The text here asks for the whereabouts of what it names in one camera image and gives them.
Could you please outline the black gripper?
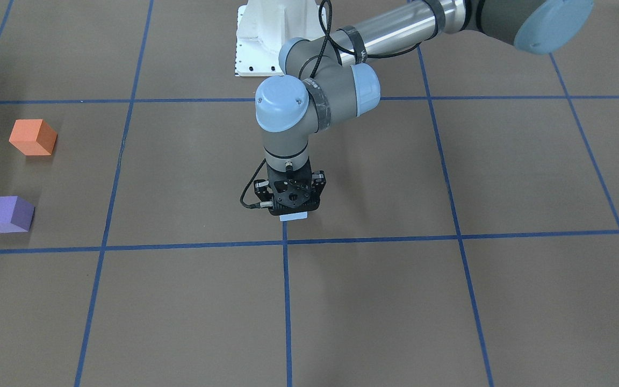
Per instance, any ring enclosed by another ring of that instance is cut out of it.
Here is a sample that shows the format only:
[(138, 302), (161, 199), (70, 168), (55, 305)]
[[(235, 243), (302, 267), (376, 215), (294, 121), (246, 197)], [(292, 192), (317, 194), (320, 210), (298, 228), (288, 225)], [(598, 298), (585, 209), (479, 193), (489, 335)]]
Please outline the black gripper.
[(271, 189), (273, 216), (315, 211), (320, 206), (322, 193), (322, 171), (312, 171), (308, 161), (289, 177), (285, 171), (267, 166), (267, 177)]

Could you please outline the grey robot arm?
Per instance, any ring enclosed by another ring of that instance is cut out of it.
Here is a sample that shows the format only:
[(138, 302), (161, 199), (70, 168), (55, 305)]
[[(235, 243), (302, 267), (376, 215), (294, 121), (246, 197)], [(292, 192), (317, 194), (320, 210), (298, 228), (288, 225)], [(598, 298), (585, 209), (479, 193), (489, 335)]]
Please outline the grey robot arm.
[(518, 51), (550, 54), (570, 41), (591, 15), (592, 1), (410, 1), (403, 6), (332, 30), (332, 4), (319, 5), (322, 36), (293, 38), (278, 54), (280, 74), (255, 92), (266, 179), (251, 177), (257, 201), (241, 205), (272, 216), (302, 217), (320, 206), (325, 173), (313, 171), (310, 135), (361, 117), (381, 99), (371, 61), (415, 51), (441, 34), (472, 30)]

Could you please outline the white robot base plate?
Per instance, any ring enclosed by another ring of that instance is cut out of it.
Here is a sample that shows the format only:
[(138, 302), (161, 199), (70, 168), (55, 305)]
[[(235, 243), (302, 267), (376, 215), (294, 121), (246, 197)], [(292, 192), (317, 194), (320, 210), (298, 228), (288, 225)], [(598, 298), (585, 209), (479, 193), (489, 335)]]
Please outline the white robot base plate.
[(248, 1), (237, 10), (234, 74), (267, 77), (281, 74), (278, 54), (292, 38), (310, 41), (323, 35), (326, 19), (315, 1)]

